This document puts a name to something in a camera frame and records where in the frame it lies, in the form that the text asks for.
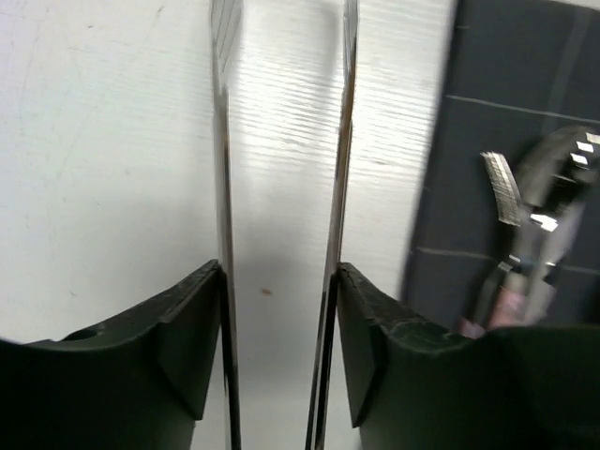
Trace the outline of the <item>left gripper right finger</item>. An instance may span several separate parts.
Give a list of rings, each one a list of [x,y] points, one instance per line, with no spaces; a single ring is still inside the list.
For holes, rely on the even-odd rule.
[[[343,9],[343,91],[337,136],[332,202],[330,210],[322,299],[316,339],[305,440],[306,450],[323,450],[329,399],[331,358],[338,300],[338,266],[341,256],[353,138],[359,2],[348,0]]]

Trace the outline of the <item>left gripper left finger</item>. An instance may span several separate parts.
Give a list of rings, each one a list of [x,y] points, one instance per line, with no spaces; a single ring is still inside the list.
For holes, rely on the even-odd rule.
[[[209,10],[213,142],[215,158],[218,261],[221,266],[221,339],[227,427],[226,447],[242,447],[237,354],[236,304],[233,280],[233,209],[229,80],[243,18],[242,1],[212,1]]]

